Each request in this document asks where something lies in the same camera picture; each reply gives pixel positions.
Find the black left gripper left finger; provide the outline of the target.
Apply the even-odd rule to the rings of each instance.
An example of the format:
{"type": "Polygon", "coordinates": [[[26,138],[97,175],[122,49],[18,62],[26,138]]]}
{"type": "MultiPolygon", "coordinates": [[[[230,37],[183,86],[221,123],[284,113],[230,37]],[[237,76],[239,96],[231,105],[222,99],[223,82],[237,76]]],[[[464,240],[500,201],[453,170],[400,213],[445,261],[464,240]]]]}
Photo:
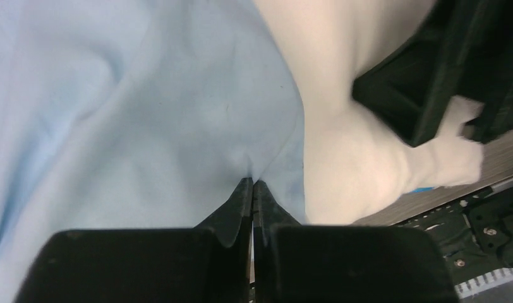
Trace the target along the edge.
{"type": "Polygon", "coordinates": [[[64,230],[17,302],[247,302],[253,181],[192,228],[64,230]]]}

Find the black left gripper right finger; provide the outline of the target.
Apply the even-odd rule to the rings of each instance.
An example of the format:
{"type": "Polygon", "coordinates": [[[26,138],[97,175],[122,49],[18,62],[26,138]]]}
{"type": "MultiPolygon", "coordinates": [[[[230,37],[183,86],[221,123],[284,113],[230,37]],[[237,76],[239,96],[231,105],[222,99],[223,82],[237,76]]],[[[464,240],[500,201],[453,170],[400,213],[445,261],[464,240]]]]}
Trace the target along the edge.
{"type": "Polygon", "coordinates": [[[456,302],[422,230],[301,225],[263,181],[253,188],[257,302],[456,302]]]}

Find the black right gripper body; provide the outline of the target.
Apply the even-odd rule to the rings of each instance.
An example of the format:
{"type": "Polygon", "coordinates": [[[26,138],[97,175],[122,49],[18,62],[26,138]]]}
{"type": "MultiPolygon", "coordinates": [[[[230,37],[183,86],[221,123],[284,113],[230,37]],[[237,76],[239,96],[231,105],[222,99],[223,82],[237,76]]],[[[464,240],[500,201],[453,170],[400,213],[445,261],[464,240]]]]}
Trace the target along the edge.
{"type": "Polygon", "coordinates": [[[483,104],[466,138],[485,144],[513,130],[513,1],[437,1],[353,85],[353,98],[412,147],[435,137],[454,96],[483,104]]]}

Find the light blue green pillowcase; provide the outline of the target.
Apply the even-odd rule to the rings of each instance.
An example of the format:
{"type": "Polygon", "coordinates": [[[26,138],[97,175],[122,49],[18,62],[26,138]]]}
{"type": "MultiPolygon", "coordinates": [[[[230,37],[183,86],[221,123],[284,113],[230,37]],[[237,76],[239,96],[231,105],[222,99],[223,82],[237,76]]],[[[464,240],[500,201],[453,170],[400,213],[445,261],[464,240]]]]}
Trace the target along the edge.
{"type": "Polygon", "coordinates": [[[302,153],[252,1],[0,1],[0,302],[52,234],[192,227],[244,177],[302,221],[302,153]]]}

